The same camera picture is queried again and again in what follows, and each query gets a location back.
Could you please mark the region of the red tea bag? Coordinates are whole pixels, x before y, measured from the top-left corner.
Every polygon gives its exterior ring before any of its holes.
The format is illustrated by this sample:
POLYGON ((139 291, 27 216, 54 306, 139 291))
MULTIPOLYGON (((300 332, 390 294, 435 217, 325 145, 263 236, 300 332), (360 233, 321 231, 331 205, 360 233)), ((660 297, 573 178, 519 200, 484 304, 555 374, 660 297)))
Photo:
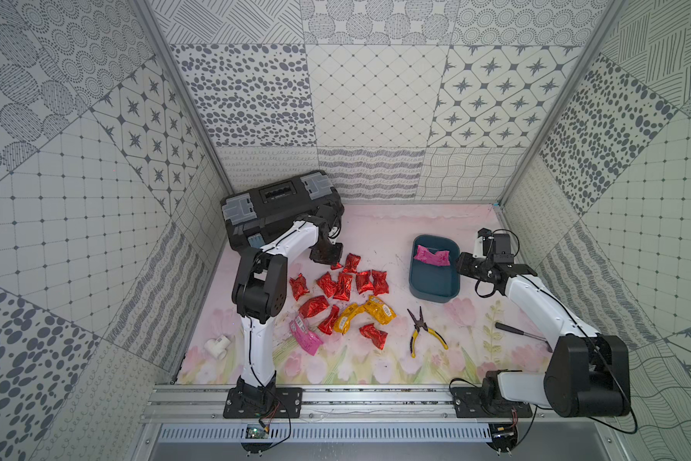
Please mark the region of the red tea bag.
POLYGON ((314 298, 309 299, 306 301, 300 308, 299 308, 299 314, 307 319, 307 318, 312 318, 329 307, 329 301, 326 299, 326 296, 320 295, 314 298))
POLYGON ((303 274, 298 274, 295 278, 291 278, 289 280, 289 284, 292 290, 292 295, 296 301, 298 301, 304 295, 310 293, 307 280, 303 274))
POLYGON ((360 255, 348 254, 344 263, 337 262, 333 264, 330 269, 333 271, 342 271, 347 274, 357 274, 360 262, 360 255))
POLYGON ((386 271, 372 270, 372 293, 374 296, 384 295, 390 292, 387 276, 388 273, 386 271))
POLYGON ((333 298, 338 290, 338 282, 333 280, 330 272, 326 272, 318 278, 318 280, 316 280, 316 285, 324 292, 326 298, 333 298))
POLYGON ((350 300, 351 286, 353 275, 349 273, 341 273, 338 276, 336 290, 333 295, 334 300, 348 302, 350 300))
POLYGON ((340 318, 340 309, 337 307, 337 305, 332 305, 330 313, 328 314, 328 317, 326 317, 320 324, 318 325, 318 330, 323 333, 324 335, 330 336, 333 334, 335 330, 335 325, 340 318))
POLYGON ((376 349, 379 349, 380 351, 384 350, 388 338, 388 332, 384 332, 384 330, 376 328, 374 324, 362 326, 359 328, 359 332, 363 337, 370 340, 376 349))
POLYGON ((372 282, 372 271, 367 270, 359 272, 355 275, 356 289, 359 294, 366 294, 374 291, 374 283, 372 282))

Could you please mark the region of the magenta tea bag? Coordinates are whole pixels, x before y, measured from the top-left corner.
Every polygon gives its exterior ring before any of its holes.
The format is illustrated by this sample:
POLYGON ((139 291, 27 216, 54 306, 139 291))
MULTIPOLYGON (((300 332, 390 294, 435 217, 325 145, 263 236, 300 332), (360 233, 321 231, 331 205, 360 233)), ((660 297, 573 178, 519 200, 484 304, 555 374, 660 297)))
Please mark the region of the magenta tea bag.
POLYGON ((435 267, 447 267, 450 265, 450 253, 447 250, 433 251, 427 247, 418 245, 414 260, 435 267))
POLYGON ((299 347, 313 357, 324 343, 315 332, 310 330, 307 320, 299 314, 290 322, 289 330, 299 347))

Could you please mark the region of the teal plastic storage box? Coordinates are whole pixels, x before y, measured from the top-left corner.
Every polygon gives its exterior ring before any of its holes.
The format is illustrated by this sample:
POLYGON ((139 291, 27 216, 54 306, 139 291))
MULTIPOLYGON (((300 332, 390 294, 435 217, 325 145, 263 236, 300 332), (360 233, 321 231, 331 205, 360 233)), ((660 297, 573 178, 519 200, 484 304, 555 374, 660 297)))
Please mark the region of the teal plastic storage box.
POLYGON ((451 239, 431 234, 418 235, 412 244, 412 259, 409 268, 409 288, 411 294, 422 301, 448 303, 460 292, 460 277, 456 270, 460 254, 458 245, 451 239), (414 260, 418 245, 433 251, 447 250, 450 265, 435 267, 414 260))

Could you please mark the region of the yellow tea bag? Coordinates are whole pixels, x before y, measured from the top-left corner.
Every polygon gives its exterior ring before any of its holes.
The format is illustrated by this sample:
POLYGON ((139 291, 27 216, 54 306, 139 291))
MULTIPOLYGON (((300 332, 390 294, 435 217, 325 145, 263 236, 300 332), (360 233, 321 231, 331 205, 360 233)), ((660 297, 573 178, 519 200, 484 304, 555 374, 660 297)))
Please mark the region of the yellow tea bag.
POLYGON ((382 299, 374 295, 370 295, 368 301, 364 304, 364 309, 366 313, 369 313, 382 326, 389 325, 397 318, 395 311, 382 299))
POLYGON ((357 303, 349 305, 336 321, 333 328, 334 332, 346 334, 350 329, 352 320, 361 313, 364 313, 365 310, 364 305, 357 305, 357 303))

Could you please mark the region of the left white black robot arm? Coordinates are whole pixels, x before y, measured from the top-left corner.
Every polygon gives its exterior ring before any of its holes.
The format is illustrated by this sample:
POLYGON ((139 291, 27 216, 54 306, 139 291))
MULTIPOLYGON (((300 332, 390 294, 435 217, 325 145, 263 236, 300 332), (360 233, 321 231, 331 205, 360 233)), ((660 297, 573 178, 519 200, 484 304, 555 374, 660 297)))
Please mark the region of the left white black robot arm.
POLYGON ((305 251, 318 264, 338 262, 344 211, 342 205, 321 205, 313 214, 297 216, 272 242, 241 253, 231 299, 242 319, 246 361, 232 401, 248 411, 262 415, 276 406, 274 324, 287 299, 289 262, 305 251))

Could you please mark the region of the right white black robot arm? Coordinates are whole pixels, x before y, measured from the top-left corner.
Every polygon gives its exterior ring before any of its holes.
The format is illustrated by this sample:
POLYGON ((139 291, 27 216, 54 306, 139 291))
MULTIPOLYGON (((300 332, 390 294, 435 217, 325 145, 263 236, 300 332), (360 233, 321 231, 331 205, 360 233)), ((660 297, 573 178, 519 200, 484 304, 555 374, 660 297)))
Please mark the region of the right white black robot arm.
POLYGON ((584 322, 551 294, 536 271, 516 263, 506 230, 482 229, 474 252, 457 259, 457 272, 491 284, 527 315, 552 351, 543 373, 495 371, 485 376, 483 405, 529 403, 561 417, 621 417, 631 413, 629 352, 615 335, 584 322))

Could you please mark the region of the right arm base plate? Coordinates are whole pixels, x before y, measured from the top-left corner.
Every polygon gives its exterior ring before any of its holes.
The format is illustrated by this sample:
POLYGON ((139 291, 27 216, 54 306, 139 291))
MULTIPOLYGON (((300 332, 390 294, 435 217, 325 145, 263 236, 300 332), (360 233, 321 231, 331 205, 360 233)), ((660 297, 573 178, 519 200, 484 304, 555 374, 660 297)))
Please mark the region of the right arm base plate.
POLYGON ((461 386, 451 385, 448 391, 451 395, 456 417, 459 419, 495 418, 509 420, 514 416, 530 418, 533 415, 533 409, 528 403, 489 397, 480 388, 468 386, 465 383, 461 386))

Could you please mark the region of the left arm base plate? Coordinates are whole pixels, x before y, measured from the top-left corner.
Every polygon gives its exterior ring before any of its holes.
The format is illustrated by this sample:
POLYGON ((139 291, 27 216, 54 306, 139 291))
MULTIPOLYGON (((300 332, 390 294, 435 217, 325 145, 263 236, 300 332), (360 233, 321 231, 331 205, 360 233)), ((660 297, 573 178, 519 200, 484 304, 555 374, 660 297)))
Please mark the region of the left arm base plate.
POLYGON ((225 419, 298 419, 303 389, 283 387, 263 389, 243 384, 228 391, 225 419))

